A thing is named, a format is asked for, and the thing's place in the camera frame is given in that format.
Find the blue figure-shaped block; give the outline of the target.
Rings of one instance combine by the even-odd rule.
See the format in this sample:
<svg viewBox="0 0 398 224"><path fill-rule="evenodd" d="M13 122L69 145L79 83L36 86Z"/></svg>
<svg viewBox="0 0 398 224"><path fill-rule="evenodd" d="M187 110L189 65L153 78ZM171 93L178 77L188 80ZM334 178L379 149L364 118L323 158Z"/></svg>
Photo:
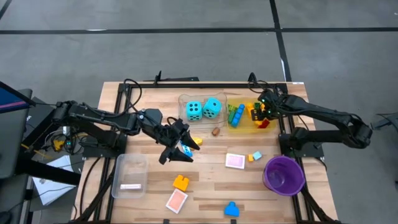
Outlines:
<svg viewBox="0 0 398 224"><path fill-rule="evenodd" d="M224 214L232 217L239 217L239 208L236 206L235 202L229 202L224 208Z"/></svg>

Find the dark grey equipment case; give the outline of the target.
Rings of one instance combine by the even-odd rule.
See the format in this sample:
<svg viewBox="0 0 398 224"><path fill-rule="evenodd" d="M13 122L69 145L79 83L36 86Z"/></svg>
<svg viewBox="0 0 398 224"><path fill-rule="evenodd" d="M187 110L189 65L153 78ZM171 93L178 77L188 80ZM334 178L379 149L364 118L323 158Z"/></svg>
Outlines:
<svg viewBox="0 0 398 224"><path fill-rule="evenodd" d="M24 135L29 103L19 99L17 106L6 107L0 100L0 179L15 173Z"/></svg>

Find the white paper sheet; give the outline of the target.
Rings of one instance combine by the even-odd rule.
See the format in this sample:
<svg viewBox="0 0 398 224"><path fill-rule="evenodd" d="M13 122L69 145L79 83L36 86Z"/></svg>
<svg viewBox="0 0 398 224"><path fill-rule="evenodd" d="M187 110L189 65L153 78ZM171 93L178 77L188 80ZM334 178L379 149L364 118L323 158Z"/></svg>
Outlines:
<svg viewBox="0 0 398 224"><path fill-rule="evenodd" d="M65 169L70 172L73 171L69 155L59 157L52 162L48 162L47 165L58 168L60 167L61 169ZM52 180L38 177L33 177L32 179L43 205L49 205L63 194L76 187L76 185L54 182Z"/></svg>

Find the yellow translucent tray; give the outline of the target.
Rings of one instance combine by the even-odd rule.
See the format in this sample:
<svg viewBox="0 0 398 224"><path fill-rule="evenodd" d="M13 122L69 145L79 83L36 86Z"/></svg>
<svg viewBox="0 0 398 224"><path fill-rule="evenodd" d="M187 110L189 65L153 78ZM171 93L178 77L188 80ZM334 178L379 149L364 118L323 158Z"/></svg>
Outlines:
<svg viewBox="0 0 398 224"><path fill-rule="evenodd" d="M240 104L247 105L249 103L257 103L256 98L228 98L227 104L235 107L239 107ZM251 120L248 115L247 109L244 109L243 117L239 121L236 128L232 127L228 123L228 132L233 134L254 134L254 133L269 133L274 132L276 128L279 127L279 122L276 120L270 121L266 128L258 128L258 125Z"/></svg>

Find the purple plastic bucket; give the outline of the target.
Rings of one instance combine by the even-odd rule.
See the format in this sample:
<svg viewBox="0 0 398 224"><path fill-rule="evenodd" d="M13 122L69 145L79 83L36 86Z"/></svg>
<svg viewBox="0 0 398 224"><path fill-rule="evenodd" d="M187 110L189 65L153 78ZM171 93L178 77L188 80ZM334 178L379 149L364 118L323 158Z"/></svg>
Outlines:
<svg viewBox="0 0 398 224"><path fill-rule="evenodd" d="M267 162L262 181L271 191L288 197L297 195L306 182L302 168L286 156L275 156Z"/></svg>

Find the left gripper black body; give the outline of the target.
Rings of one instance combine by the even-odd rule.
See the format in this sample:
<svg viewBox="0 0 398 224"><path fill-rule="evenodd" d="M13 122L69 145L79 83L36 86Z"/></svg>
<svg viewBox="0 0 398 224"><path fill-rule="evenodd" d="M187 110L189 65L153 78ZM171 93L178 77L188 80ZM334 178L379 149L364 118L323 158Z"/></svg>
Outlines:
<svg viewBox="0 0 398 224"><path fill-rule="evenodd" d="M183 123L181 119L178 119L171 125L163 126L162 129L157 133L156 143L165 146L165 149L159 157L159 162L162 165L169 161L171 149L177 147L177 144L181 140L182 134L185 131L188 131L188 129L189 125Z"/></svg>

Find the teal foam dice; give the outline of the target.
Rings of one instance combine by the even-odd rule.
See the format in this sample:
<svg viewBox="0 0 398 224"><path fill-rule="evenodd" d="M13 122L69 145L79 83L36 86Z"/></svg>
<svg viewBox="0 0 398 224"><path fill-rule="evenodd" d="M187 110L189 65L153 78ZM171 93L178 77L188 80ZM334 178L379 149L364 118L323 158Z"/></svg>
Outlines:
<svg viewBox="0 0 398 224"><path fill-rule="evenodd" d="M186 105L186 115L189 121L202 119L202 106L199 101L189 101Z"/></svg>
<svg viewBox="0 0 398 224"><path fill-rule="evenodd" d="M210 119L215 119L222 108L221 102L217 98L208 98L202 108L203 115Z"/></svg>

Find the black rear bracket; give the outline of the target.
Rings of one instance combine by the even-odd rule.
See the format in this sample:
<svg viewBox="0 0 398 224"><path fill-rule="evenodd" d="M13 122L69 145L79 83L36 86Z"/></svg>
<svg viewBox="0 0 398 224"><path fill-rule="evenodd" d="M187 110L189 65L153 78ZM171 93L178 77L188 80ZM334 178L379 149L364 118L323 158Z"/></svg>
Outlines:
<svg viewBox="0 0 398 224"><path fill-rule="evenodd" d="M183 77L183 78L162 78L162 71L160 71L150 82L199 82L198 77Z"/></svg>

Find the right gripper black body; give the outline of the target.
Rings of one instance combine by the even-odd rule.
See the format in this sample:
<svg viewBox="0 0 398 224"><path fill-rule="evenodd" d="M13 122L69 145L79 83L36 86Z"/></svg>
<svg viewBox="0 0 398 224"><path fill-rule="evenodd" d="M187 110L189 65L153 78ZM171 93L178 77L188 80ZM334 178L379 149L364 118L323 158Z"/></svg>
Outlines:
<svg viewBox="0 0 398 224"><path fill-rule="evenodd" d="M279 119L283 116L280 112L280 104L282 103L283 96L278 92L270 89L265 89L259 96L258 100L265 106L265 110L271 112L269 120Z"/></svg>

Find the purple playing card deck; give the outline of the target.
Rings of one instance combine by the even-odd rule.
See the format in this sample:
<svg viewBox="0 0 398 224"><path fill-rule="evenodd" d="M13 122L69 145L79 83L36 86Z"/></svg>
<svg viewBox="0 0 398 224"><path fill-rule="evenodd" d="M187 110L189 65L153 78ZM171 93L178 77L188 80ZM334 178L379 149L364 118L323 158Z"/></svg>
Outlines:
<svg viewBox="0 0 398 224"><path fill-rule="evenodd" d="M244 169L246 158L239 154L226 154L225 166L234 169Z"/></svg>

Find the blue-screen monitor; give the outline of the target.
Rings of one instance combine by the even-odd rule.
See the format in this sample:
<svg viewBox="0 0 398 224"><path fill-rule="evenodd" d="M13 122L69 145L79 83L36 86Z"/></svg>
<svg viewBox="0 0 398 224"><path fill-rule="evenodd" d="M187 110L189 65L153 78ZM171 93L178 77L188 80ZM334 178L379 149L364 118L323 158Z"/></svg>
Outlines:
<svg viewBox="0 0 398 224"><path fill-rule="evenodd" d="M0 114L36 106L30 97L0 82Z"/></svg>

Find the black floor beam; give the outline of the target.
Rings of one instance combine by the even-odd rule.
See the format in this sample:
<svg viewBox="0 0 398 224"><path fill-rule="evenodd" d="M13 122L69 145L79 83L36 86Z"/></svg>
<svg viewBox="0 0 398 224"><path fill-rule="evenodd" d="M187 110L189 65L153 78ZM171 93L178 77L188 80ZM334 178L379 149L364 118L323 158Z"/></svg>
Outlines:
<svg viewBox="0 0 398 224"><path fill-rule="evenodd" d="M27 174L63 184L78 185L81 175L73 171L57 168L30 159L19 159L16 163L15 174Z"/></svg>

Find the blue printed brick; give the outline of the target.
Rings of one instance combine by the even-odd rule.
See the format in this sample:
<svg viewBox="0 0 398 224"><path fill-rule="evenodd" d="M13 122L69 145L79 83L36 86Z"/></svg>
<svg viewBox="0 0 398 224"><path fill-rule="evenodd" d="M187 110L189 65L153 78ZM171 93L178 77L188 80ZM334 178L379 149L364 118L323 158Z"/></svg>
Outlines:
<svg viewBox="0 0 398 224"><path fill-rule="evenodd" d="M182 147L183 153L186 156L188 156L188 157L192 157L193 156L193 153L192 153L191 149L188 146L184 145L182 142L181 142L181 147Z"/></svg>

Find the long blue studded brick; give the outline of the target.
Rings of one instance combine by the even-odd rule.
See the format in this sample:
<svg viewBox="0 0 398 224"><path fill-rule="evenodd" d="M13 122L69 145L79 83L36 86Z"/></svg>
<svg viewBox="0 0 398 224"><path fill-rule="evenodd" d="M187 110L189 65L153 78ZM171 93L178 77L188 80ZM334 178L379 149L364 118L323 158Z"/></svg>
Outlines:
<svg viewBox="0 0 398 224"><path fill-rule="evenodd" d="M245 109L245 105L244 104L240 104L239 107L237 108L237 110L234 112L234 116L231 120L231 125L232 127L236 128L243 116L243 112Z"/></svg>

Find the black control box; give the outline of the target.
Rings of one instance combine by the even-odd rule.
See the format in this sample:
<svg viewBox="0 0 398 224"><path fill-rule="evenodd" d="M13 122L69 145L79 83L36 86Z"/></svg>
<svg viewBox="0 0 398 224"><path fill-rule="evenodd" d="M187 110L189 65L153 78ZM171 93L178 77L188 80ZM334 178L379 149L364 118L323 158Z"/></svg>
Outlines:
<svg viewBox="0 0 398 224"><path fill-rule="evenodd" d="M44 145L46 137L58 129L58 126L52 122L54 110L53 107L47 105L29 109L22 138L23 145L32 146L34 149Z"/></svg>

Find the orange playing card deck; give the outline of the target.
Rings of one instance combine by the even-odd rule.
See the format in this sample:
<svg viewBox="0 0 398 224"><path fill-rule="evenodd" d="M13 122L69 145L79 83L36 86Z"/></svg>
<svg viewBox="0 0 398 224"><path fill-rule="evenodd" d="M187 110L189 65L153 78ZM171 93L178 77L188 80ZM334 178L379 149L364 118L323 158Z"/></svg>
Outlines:
<svg viewBox="0 0 398 224"><path fill-rule="evenodd" d="M183 207L188 195L179 189L175 189L167 201L165 207L178 214Z"/></svg>

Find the clear rectangular plastic container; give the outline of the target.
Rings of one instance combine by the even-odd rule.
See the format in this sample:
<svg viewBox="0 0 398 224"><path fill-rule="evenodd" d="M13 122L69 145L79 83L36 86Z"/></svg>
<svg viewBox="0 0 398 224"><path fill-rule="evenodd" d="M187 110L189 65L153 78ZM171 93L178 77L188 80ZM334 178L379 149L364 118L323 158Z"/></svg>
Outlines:
<svg viewBox="0 0 398 224"><path fill-rule="evenodd" d="M144 154L121 154L116 160L111 195L114 198L141 198L146 193L148 159ZM121 184L141 184L139 190L121 190Z"/></svg>

